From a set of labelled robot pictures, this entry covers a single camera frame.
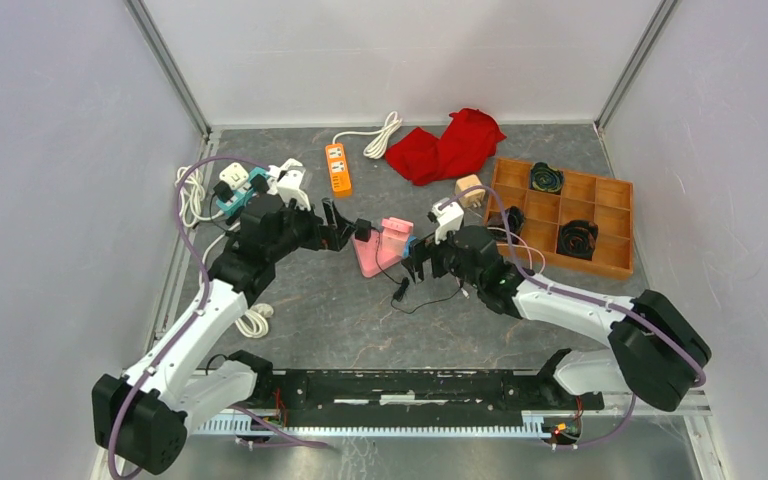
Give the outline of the blue plug adapter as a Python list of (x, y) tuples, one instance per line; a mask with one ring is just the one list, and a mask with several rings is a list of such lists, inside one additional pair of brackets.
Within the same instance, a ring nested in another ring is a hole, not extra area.
[(402, 258), (403, 259), (410, 256), (412, 245), (413, 245), (414, 242), (416, 242), (416, 240), (417, 240), (417, 237), (415, 237), (415, 236), (411, 236), (408, 239), (408, 241), (406, 242), (405, 247), (403, 249), (403, 254), (402, 254)]

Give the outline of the pink cube socket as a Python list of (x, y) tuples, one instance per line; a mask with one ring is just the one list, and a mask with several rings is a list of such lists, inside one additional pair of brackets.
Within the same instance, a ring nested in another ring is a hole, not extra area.
[(414, 224), (397, 217), (383, 218), (381, 221), (381, 248), (392, 255), (404, 256), (405, 248), (412, 238)]

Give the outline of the beige cube plug adapter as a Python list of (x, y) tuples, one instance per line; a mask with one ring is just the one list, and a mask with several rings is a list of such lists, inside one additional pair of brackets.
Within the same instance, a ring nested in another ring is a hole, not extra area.
[(455, 183), (455, 194), (464, 208), (477, 208), (483, 202), (485, 191), (476, 174), (459, 178)]

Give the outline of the orange power strip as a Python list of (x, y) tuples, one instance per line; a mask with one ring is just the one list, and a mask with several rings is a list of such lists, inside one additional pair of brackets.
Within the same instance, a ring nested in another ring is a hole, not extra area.
[(351, 196), (353, 187), (343, 144), (332, 143), (326, 146), (325, 158), (330, 185), (334, 196), (337, 198)]

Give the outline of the pink power strip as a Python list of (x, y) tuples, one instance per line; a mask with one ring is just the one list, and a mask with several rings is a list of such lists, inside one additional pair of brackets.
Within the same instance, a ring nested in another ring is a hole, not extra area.
[(351, 239), (361, 274), (366, 278), (378, 275), (403, 259), (382, 250), (380, 233), (381, 230), (373, 230), (370, 241), (366, 243)]

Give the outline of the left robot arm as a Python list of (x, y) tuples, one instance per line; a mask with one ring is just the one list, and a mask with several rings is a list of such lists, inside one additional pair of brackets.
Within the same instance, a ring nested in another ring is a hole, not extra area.
[(219, 337), (243, 316), (276, 276), (276, 265), (298, 249), (339, 251), (356, 225), (330, 199), (324, 214), (296, 199), (263, 194), (238, 212), (240, 227), (210, 267), (190, 306), (155, 346), (118, 377), (102, 375), (92, 389), (94, 436), (107, 451), (114, 479), (124, 459), (141, 472), (160, 474), (181, 453), (188, 436), (241, 402), (266, 405), (274, 394), (270, 363), (246, 354), (205, 377), (192, 375)]

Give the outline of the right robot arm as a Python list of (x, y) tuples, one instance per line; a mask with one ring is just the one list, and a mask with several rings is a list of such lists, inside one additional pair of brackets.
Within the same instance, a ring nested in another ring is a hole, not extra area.
[(497, 314), (552, 324), (601, 344), (599, 350), (560, 353), (547, 362), (537, 392), (551, 408), (578, 395), (628, 392), (672, 412), (706, 381), (710, 347), (660, 292), (611, 296), (554, 282), (503, 257), (481, 226), (412, 241), (403, 264), (413, 280), (423, 280), (426, 263), (433, 277), (451, 275), (470, 285)]

